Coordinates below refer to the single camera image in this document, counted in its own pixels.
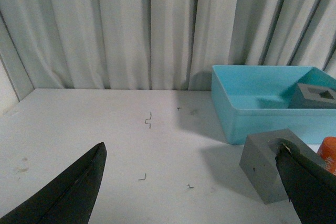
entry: white tabletop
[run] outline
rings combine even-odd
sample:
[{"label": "white tabletop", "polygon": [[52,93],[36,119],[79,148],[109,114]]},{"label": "white tabletop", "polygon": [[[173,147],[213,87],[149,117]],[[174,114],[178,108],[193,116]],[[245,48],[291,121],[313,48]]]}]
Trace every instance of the white tabletop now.
[{"label": "white tabletop", "polygon": [[90,224],[300,223],[289,201],[261,201],[207,91],[36,89],[0,118],[0,142],[0,216],[105,142]]}]

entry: orange bottle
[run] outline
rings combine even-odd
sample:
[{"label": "orange bottle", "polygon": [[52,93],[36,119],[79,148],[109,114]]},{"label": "orange bottle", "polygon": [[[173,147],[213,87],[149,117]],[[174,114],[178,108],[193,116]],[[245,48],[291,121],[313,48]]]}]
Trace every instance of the orange bottle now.
[{"label": "orange bottle", "polygon": [[317,151],[325,161],[325,169],[336,175],[336,137],[326,137]]}]

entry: curtain fold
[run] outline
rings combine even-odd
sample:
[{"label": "curtain fold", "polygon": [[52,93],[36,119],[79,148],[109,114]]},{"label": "curtain fold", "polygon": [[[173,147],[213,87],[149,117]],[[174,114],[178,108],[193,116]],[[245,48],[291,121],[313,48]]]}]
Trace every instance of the curtain fold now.
[{"label": "curtain fold", "polygon": [[336,0],[0,0],[0,12],[22,63],[8,74],[34,88],[209,90],[217,64],[336,77]]},{"label": "curtain fold", "polygon": [[109,88],[99,0],[51,0],[51,5],[73,87]]}]

